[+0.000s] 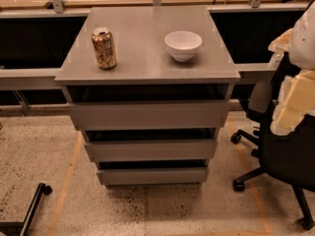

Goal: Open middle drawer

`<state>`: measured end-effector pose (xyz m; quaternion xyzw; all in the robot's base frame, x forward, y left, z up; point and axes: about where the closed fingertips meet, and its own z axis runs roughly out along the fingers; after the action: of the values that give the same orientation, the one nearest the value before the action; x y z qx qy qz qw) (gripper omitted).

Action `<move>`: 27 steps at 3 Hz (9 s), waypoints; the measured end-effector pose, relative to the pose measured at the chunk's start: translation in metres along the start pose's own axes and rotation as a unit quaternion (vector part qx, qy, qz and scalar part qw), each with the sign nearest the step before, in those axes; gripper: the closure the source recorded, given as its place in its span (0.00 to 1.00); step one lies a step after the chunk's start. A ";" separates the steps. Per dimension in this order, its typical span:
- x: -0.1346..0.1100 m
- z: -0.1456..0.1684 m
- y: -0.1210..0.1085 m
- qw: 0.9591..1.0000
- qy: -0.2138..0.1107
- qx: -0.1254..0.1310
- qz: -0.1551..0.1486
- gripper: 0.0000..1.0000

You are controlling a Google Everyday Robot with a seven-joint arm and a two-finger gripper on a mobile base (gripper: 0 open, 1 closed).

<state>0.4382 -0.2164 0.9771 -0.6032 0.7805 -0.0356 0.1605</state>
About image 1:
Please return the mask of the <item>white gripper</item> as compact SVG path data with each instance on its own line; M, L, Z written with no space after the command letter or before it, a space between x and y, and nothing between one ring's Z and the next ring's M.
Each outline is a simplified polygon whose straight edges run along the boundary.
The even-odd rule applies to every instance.
M288 29L268 46L273 52L269 67L277 69L288 52L292 29ZM297 76L285 76L281 84L278 105L272 117L270 129L273 134L286 136L293 132L306 114L314 115L315 72L301 71Z

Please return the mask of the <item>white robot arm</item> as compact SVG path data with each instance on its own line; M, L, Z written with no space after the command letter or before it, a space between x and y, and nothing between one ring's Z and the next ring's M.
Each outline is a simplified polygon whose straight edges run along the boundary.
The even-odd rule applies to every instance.
M292 29L271 42L273 52L287 52L289 62L300 68L296 76L285 76L278 105L270 129L273 134L286 136L293 132L306 114L315 108L315 2L308 5Z

